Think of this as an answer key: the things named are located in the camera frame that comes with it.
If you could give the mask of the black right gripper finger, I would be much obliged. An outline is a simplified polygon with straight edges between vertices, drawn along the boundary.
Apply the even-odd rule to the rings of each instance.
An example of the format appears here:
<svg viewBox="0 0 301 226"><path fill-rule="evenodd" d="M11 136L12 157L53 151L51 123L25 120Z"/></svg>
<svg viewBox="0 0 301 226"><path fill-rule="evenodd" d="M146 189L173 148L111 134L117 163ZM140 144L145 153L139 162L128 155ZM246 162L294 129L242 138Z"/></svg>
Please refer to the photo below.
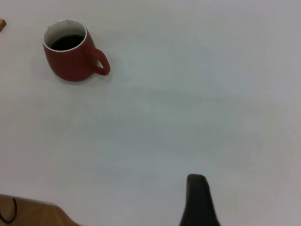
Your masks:
<svg viewBox="0 0 301 226"><path fill-rule="evenodd" d="M219 226L209 183L203 175L189 174L181 226Z"/></svg>

